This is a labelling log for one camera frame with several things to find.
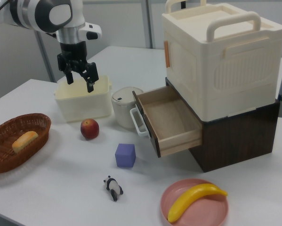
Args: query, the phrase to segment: drawer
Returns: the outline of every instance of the drawer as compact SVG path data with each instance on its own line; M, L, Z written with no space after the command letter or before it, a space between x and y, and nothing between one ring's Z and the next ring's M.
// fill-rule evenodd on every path
M201 123L171 86L133 94L158 157L202 144Z

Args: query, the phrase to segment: red apple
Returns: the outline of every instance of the red apple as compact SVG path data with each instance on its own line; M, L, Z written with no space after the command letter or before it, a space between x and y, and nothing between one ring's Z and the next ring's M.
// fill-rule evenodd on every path
M81 123L80 131L86 139L94 139L99 135L99 125L93 119L85 119Z

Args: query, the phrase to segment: storage box handle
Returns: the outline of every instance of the storage box handle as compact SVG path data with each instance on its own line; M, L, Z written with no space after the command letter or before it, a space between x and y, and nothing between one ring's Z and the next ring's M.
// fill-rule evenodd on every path
M243 14L236 14L224 18L219 18L212 21L207 28L207 42L212 42L215 36L215 30L222 26L227 26L231 24L237 24L241 22L246 22L253 20L253 30L254 32L260 31L261 28L261 18L256 12L246 12Z
M167 0L166 2L166 13L171 13L171 6L175 3L179 3L186 0ZM206 5L207 0L201 0L201 6Z
M135 116L133 115L133 113L135 113L135 112L137 112L137 113L139 114L139 116L140 116L140 118L141 118L141 120L142 120L142 124L143 124L144 127L145 127L145 131L144 131L144 132L141 132L140 129L139 129L139 127L138 127L138 125L137 125L137 121L136 121L136 119L135 119ZM138 110L137 107L132 108L132 109L130 110L130 116L131 116L131 118L132 118L133 124L135 124L135 127L136 127L136 130L137 130L138 135L141 136L141 137L149 136L149 132L148 132L148 129L147 129L146 125L145 125L144 119L143 119L143 117L141 116L141 113L140 113L140 111Z

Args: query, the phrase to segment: purple cube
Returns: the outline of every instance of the purple cube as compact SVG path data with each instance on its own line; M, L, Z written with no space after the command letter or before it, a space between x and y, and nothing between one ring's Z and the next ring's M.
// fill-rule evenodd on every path
M133 167L136 160L135 145L119 144L115 156L118 167Z

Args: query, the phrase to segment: yellow banana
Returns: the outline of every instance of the yellow banana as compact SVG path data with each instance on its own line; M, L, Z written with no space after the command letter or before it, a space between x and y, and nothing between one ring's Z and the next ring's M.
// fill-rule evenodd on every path
M213 184L200 184L191 187L185 191L171 206L168 212L168 221L173 223L177 221L185 210L197 199L211 194L222 194L227 196L227 192L221 190Z

